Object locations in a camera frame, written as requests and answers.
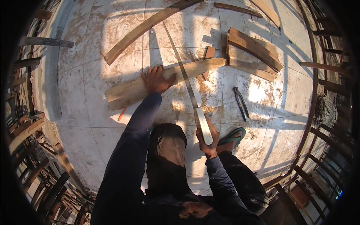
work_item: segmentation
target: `saw handle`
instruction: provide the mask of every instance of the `saw handle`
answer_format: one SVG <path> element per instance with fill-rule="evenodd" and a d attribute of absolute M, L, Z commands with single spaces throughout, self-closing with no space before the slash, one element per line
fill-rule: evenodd
<path fill-rule="evenodd" d="M 212 139 L 212 136 L 210 133 L 210 128 L 209 128 L 209 125 L 207 124 L 204 112 L 202 111 L 201 108 L 196 108 L 196 109 L 194 109 L 194 114 L 195 114 L 196 127 L 201 128 L 205 144 L 211 145 L 213 142 L 213 139 Z"/>

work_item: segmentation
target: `man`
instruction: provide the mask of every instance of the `man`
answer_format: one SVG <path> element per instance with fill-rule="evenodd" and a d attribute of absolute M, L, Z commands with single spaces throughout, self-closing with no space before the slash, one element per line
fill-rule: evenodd
<path fill-rule="evenodd" d="M 243 128 L 222 139 L 219 146 L 219 134 L 208 118 L 213 143 L 206 145 L 201 129 L 196 131 L 200 150 L 207 157 L 213 196 L 195 195 L 187 184 L 187 140 L 181 127 L 166 123 L 150 132 L 161 94 L 176 80 L 174 74 L 167 81 L 162 71 L 155 66 L 147 75 L 141 74 L 149 95 L 134 112 L 111 155 L 91 224 L 265 224 L 257 214 L 267 207 L 266 192 L 252 171 L 231 153 L 245 135 Z M 146 196 L 140 189 L 145 163 Z"/>

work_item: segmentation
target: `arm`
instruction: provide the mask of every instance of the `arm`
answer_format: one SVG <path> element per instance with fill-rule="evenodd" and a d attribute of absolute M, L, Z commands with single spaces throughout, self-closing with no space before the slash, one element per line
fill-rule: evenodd
<path fill-rule="evenodd" d="M 211 145 L 205 144 L 201 129 L 196 131 L 196 136 L 199 140 L 200 150 L 205 153 L 207 158 L 205 165 L 209 174 L 209 185 L 215 199 L 216 210 L 222 215 L 231 218 L 233 224 L 265 224 L 260 217 L 246 208 L 235 192 L 234 184 L 216 153 L 219 133 L 216 132 L 214 125 L 207 116 L 206 120 L 210 128 L 213 143 Z"/>
<path fill-rule="evenodd" d="M 141 74 L 149 95 L 138 106 L 113 151 L 96 197 L 91 224 L 113 222 L 119 216 L 135 216 L 142 212 L 144 175 L 150 128 L 165 92 L 176 79 L 162 76 L 162 67 Z"/>

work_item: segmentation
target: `pants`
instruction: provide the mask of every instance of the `pants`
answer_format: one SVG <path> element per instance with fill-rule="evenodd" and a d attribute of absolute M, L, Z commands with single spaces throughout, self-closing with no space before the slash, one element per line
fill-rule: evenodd
<path fill-rule="evenodd" d="M 186 145 L 186 136 L 178 125 L 164 123 L 153 129 L 147 155 L 148 198 L 191 193 L 185 171 Z M 219 158 L 244 205 L 257 215 L 263 213 L 269 201 L 259 179 L 232 152 L 224 151 Z M 215 207 L 212 196 L 198 198 Z"/>

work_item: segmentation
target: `green flip flop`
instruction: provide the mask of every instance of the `green flip flop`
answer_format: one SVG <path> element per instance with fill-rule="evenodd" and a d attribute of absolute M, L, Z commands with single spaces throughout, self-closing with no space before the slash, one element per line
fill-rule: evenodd
<path fill-rule="evenodd" d="M 238 132 L 238 131 L 242 131 L 242 132 L 243 132 L 242 135 L 241 135 L 241 137 L 232 138 L 231 136 L 233 136 L 234 134 L 236 134 L 236 132 Z M 226 142 L 229 142 L 229 141 L 237 141 L 237 142 L 236 142 L 236 145 L 235 145 L 235 148 L 237 148 L 237 147 L 239 146 L 241 140 L 244 139 L 245 135 L 246 135 L 246 130 L 245 130 L 243 127 L 238 127 L 238 128 L 236 128 L 236 129 L 234 129 L 233 131 L 231 131 L 230 133 L 228 133 L 228 135 L 226 135 L 225 137 L 221 138 L 221 139 L 219 140 L 219 143 L 218 143 L 217 145 L 218 145 L 218 146 L 219 146 L 219 145 L 223 145 L 223 144 L 225 144 Z"/>

